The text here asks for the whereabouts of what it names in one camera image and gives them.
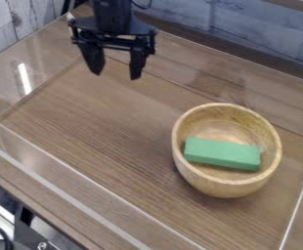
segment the black cable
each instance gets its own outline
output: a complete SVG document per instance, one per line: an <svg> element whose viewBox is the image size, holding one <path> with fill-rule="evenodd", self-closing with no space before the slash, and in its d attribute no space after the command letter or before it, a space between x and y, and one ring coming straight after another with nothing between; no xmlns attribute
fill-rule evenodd
<svg viewBox="0 0 303 250"><path fill-rule="evenodd" d="M0 229L0 235L3 236L4 244L6 244L6 250L14 250L14 245L10 240L8 234L6 231Z"/></svg>
<svg viewBox="0 0 303 250"><path fill-rule="evenodd" d="M142 10L147 10L147 9L150 9L151 6L152 6L152 0L150 0L150 3L147 4L147 6L143 6L143 5L138 4L138 3L135 2L135 0L131 0L131 2L132 2L132 4L134 4L138 8L140 8Z"/></svg>

